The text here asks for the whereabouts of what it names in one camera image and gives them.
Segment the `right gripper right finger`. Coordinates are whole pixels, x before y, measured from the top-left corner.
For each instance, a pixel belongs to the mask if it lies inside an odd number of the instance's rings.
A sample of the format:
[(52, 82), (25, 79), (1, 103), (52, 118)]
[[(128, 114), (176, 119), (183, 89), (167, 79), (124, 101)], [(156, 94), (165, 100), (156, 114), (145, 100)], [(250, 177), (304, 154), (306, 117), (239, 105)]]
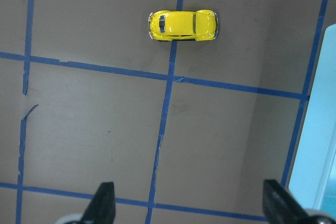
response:
[(265, 179), (262, 189), (263, 213), (269, 223), (305, 223), (306, 211), (275, 180)]

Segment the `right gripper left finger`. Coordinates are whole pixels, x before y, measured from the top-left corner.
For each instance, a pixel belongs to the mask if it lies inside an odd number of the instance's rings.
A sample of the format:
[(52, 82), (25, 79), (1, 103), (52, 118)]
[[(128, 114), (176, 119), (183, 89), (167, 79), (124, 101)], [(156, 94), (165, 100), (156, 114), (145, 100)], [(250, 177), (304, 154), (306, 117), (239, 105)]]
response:
[(81, 223), (112, 224), (116, 216), (114, 183), (101, 183), (81, 217)]

